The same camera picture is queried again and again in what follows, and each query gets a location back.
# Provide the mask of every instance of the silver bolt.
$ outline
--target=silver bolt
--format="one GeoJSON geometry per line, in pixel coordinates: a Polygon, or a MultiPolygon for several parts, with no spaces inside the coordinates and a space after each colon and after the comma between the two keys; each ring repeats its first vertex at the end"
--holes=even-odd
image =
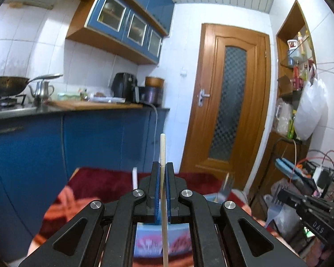
{"type": "Polygon", "coordinates": [[[140,189],[136,189],[132,192],[132,194],[135,196],[135,197],[141,197],[143,196],[143,190],[140,190],[140,189]]]}
{"type": "Polygon", "coordinates": [[[100,201],[93,201],[90,203],[91,208],[100,208],[102,206],[102,203],[100,201]]]}
{"type": "Polygon", "coordinates": [[[193,195],[193,192],[191,190],[183,190],[182,191],[182,196],[183,197],[190,197],[191,195],[193,195]]]}
{"type": "Polygon", "coordinates": [[[226,201],[224,203],[225,208],[228,208],[229,210],[232,210],[236,207],[236,204],[233,201],[226,201]]]}

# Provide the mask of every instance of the cutting board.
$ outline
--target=cutting board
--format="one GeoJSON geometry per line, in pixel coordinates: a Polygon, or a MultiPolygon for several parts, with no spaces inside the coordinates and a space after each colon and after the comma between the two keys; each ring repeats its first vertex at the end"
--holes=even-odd
{"type": "Polygon", "coordinates": [[[142,104],[136,103],[107,103],[93,101],[59,101],[52,100],[48,103],[51,106],[64,110],[97,110],[97,109],[140,109],[142,104]]]}

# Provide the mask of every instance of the brown container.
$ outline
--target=brown container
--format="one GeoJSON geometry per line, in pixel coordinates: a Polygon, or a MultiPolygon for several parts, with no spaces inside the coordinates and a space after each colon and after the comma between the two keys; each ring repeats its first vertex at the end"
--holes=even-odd
{"type": "Polygon", "coordinates": [[[146,76],[145,86],[159,87],[162,88],[165,80],[159,77],[146,76]]]}

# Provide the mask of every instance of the metal kettle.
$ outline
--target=metal kettle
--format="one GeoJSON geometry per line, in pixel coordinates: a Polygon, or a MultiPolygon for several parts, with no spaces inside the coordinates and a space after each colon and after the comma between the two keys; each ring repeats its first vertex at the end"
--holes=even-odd
{"type": "Polygon", "coordinates": [[[36,91],[33,92],[31,85],[29,85],[31,90],[31,95],[33,97],[33,105],[39,106],[46,100],[50,98],[50,96],[54,93],[54,86],[49,85],[49,81],[41,80],[37,82],[36,91]]]}

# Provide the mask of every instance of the kettle handle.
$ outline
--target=kettle handle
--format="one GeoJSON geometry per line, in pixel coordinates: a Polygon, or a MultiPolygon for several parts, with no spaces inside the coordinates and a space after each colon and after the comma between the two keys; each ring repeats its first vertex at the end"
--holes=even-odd
{"type": "Polygon", "coordinates": [[[50,87],[52,87],[52,92],[49,95],[51,97],[51,95],[54,93],[54,86],[53,85],[49,85],[48,88],[50,88],[50,87]]]}

